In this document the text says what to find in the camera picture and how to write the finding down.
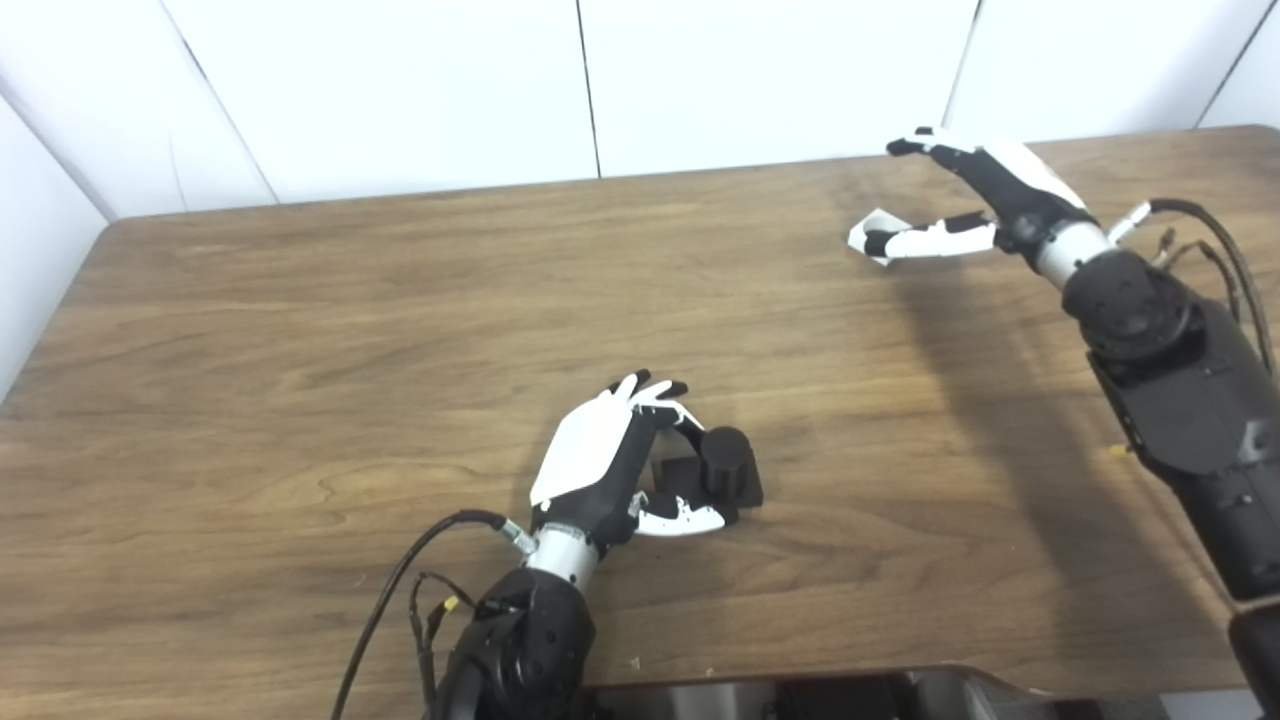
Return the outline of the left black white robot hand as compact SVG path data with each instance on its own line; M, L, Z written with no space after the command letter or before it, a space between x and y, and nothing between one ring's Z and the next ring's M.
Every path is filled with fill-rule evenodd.
M564 527L599 559L635 536L684 537L735 525L740 512L694 488L707 428L689 386L636 370L564 415L529 500L534 528Z

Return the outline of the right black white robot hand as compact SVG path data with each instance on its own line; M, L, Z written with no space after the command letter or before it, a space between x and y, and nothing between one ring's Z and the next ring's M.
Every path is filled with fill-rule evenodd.
M1034 260L1060 231L1094 225L1083 200L1025 145L970 143L942 127L919 127L887 143L893 158L919 154L963 181L993 213L972 211L920 225L877 210L850 229L847 246L881 265L998 249Z

